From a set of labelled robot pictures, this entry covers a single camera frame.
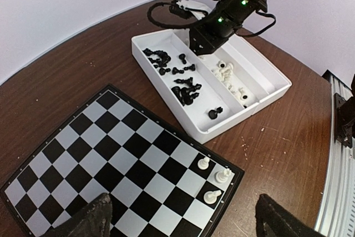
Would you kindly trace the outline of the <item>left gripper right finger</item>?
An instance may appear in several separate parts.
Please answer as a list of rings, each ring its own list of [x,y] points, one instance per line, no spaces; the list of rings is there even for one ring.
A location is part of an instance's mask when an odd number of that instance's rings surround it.
[[[256,236],[323,236],[306,226],[267,194],[255,207]]]

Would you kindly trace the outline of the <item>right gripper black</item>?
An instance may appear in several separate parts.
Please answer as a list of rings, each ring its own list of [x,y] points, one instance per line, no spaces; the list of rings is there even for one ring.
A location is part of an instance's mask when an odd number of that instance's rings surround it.
[[[215,0],[212,12],[189,30],[189,48],[197,55],[212,54],[243,25],[253,12],[267,14],[266,0]]]

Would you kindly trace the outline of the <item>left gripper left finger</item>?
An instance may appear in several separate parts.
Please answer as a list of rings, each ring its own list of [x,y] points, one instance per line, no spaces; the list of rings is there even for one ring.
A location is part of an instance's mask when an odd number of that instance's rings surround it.
[[[46,236],[110,236],[113,205],[108,193],[101,193]]]

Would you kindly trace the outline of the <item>white chess rook piece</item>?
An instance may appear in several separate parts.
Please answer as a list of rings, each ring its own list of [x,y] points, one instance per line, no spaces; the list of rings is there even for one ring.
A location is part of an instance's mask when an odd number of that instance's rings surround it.
[[[231,169],[225,168],[215,174],[215,181],[219,184],[225,183],[232,174]]]

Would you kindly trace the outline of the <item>white chess knight piece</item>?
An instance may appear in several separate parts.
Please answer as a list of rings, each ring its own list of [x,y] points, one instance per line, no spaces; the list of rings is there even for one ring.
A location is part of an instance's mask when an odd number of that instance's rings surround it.
[[[214,204],[221,194],[222,194],[221,190],[207,191],[204,194],[204,202],[209,205]]]

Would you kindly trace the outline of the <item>black white chessboard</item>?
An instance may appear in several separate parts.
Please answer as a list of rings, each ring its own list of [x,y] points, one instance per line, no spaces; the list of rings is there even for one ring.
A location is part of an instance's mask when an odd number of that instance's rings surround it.
[[[233,174],[219,184],[225,168]],[[38,147],[1,197],[28,236],[63,224],[101,193],[113,203],[111,236],[211,236],[243,175],[108,85]],[[222,194],[206,204],[215,190]]]

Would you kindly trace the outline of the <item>white chess pawn piece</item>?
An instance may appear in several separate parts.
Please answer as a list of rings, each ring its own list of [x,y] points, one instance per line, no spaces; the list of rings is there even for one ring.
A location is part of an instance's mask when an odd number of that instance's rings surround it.
[[[204,157],[197,162],[197,167],[201,170],[206,170],[209,167],[210,158]]]

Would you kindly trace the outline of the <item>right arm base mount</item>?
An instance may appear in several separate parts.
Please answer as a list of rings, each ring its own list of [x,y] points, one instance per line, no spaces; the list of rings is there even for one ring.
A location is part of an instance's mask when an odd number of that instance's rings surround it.
[[[345,86],[352,96],[345,100],[339,93],[334,94],[334,138],[343,146],[353,148],[354,137],[354,78],[351,87]]]

